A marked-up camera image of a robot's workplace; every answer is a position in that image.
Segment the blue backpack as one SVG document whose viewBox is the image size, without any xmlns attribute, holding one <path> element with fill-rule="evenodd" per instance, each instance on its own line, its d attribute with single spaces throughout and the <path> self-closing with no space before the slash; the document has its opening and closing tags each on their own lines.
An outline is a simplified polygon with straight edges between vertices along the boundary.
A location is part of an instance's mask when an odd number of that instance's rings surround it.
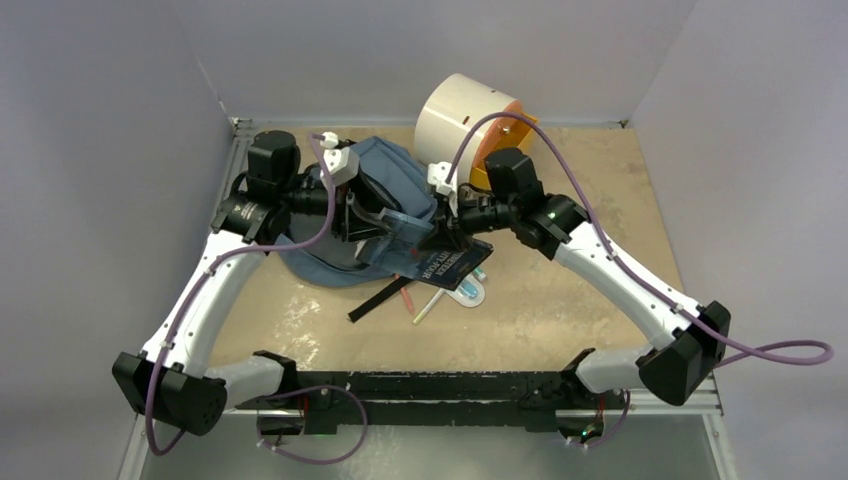
<svg viewBox="0 0 848 480">
<path fill-rule="evenodd" d="M 398 215 L 428 224 L 436 208 L 426 187 L 426 169 L 403 147 L 376 136 L 339 141 L 337 147 L 359 158 L 359 170 L 345 184 L 334 182 L 339 191 L 331 231 L 304 248 L 279 253 L 297 277 L 329 288 L 391 276 L 390 270 L 358 260 L 358 243 L 387 240 L 396 232 L 386 228 L 388 222 Z"/>
</svg>

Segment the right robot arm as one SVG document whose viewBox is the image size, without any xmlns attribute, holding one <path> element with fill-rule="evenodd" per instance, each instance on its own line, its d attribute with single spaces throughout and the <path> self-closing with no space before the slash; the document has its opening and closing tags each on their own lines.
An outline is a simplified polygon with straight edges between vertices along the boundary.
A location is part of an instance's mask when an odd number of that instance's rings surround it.
<svg viewBox="0 0 848 480">
<path fill-rule="evenodd" d="M 439 201 L 436 230 L 451 247 L 472 235 L 511 230 L 525 246 L 576 273 L 622 311 L 647 340 L 624 350 L 581 352 L 564 370 L 561 392 L 576 407 L 600 393 L 641 389 L 673 406 L 684 405 L 723 359 L 714 334 L 726 334 L 730 313 L 719 302 L 701 305 L 653 275 L 612 242 L 572 198 L 545 192 L 533 161 L 518 148 L 486 159 L 491 192 L 478 204 L 460 204 L 450 163 L 427 167 Z"/>
</svg>

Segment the dark blue book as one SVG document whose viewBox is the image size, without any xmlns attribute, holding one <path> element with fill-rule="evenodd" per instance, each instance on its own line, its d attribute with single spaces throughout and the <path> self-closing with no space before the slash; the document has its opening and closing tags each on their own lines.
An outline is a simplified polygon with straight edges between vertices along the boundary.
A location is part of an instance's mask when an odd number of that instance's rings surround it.
<svg viewBox="0 0 848 480">
<path fill-rule="evenodd" d="M 464 246 L 427 246 L 432 223 L 392 210 L 383 210 L 379 219 L 388 233 L 360 241 L 355 258 L 407 279 L 454 290 L 494 252 L 493 245 L 474 238 Z"/>
</svg>

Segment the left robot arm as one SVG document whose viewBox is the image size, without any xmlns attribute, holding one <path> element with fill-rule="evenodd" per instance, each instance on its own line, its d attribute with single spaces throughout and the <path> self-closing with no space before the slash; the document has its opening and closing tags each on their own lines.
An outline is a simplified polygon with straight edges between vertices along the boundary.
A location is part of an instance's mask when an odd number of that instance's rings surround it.
<svg viewBox="0 0 848 480">
<path fill-rule="evenodd" d="M 267 351 L 212 368 L 211 353 L 235 301 L 270 253 L 306 249 L 335 231 L 333 221 L 359 180 L 351 142 L 311 134 L 316 166 L 301 172 L 301 149 L 286 131 L 258 134 L 247 168 L 213 216 L 201 258 L 177 304 L 136 353 L 121 353 L 112 375 L 143 418 L 150 444 L 158 424 L 203 436 L 222 414 L 262 398 L 284 409 L 297 399 L 293 360 Z"/>
</svg>

